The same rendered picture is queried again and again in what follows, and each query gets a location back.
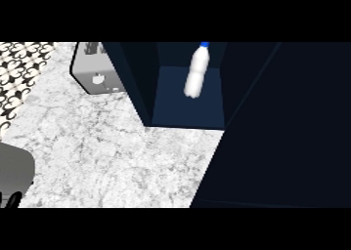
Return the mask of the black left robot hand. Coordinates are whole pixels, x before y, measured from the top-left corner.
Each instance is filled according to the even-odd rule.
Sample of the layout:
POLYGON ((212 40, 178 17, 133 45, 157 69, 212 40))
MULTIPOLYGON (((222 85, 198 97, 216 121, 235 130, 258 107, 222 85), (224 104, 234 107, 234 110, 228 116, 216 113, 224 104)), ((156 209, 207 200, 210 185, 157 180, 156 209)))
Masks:
POLYGON ((19 207, 22 199, 22 193, 19 191, 13 192, 8 199, 3 198, 0 192, 0 208, 12 209, 19 207))

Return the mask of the dark navy cabinet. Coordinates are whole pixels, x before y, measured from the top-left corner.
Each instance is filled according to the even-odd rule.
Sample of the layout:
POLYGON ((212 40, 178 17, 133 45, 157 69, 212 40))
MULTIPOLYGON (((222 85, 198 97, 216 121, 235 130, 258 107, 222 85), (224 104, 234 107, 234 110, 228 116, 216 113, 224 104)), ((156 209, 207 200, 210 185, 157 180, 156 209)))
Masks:
POLYGON ((102 44, 139 118, 148 127, 222 130, 280 46, 212 42, 200 96, 184 94, 197 42, 102 44))

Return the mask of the white water bottle blue cap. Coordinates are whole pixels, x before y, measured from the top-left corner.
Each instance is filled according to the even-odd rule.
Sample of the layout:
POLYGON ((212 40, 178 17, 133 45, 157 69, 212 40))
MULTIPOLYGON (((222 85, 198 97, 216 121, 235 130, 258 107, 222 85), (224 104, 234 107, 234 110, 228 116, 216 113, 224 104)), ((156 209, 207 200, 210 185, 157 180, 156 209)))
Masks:
POLYGON ((184 94, 187 97, 196 99, 200 96, 203 83, 204 83, 204 73, 209 63, 209 43, 201 42, 200 47, 193 53, 190 71, 185 81, 184 94))

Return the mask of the dark navy cabinet door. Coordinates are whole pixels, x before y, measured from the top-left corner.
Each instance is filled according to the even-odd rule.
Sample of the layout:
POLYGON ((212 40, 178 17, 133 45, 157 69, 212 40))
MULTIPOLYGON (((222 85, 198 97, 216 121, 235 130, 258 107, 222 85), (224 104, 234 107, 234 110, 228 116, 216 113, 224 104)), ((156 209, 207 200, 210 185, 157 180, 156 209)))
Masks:
POLYGON ((351 208, 351 42, 278 45, 191 206, 351 208))

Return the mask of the silver toaster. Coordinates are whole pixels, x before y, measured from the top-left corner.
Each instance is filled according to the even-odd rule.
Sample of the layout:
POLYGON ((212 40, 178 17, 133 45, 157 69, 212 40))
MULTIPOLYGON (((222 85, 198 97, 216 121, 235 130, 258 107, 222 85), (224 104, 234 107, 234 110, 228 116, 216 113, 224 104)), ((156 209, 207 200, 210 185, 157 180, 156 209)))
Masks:
POLYGON ((70 74, 90 95, 126 91, 99 42, 77 43, 70 65, 70 74))

